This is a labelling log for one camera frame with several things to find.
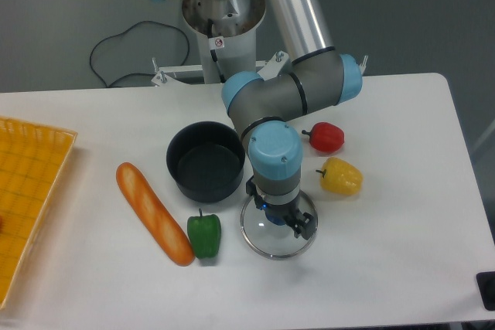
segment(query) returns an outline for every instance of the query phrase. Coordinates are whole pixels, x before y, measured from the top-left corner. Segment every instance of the metal bracket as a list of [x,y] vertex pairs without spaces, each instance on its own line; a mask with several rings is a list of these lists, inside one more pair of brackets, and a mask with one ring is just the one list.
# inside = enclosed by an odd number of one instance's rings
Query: metal bracket
[[[162,87],[171,81],[183,83],[184,80],[201,81],[203,68],[201,65],[169,66],[157,67],[156,61],[153,63],[156,75],[152,78],[152,83],[157,87]],[[278,51],[267,61],[257,61],[256,71],[265,80],[277,77],[278,75],[290,71],[291,60],[286,52]]]

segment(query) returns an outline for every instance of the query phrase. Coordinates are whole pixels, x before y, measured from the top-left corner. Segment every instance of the black bowl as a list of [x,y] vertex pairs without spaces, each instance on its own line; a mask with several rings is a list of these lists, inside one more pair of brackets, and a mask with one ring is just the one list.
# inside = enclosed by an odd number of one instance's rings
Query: black bowl
[[245,153],[234,129],[201,121],[170,142],[167,167],[180,191],[198,202],[218,202],[241,184]]

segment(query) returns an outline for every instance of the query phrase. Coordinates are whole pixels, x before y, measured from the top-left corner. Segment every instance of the yellow basket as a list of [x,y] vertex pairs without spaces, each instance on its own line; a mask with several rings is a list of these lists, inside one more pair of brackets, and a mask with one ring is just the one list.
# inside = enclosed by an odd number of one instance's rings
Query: yellow basket
[[77,133],[0,117],[0,309]]

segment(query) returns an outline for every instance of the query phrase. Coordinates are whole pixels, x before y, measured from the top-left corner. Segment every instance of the baguette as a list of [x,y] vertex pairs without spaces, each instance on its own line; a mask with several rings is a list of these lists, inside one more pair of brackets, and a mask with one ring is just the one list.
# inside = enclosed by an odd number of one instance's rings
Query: baguette
[[117,168],[117,183],[141,222],[169,258],[179,266],[188,266],[194,252],[186,234],[173,219],[145,176],[131,163]]

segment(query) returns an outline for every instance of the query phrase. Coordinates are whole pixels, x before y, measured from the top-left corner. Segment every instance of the green bell pepper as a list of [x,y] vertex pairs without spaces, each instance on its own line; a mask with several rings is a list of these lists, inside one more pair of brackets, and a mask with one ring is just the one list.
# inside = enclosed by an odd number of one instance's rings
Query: green bell pepper
[[197,258],[213,258],[218,254],[222,229],[220,219],[215,214],[191,216],[187,220],[187,236]]

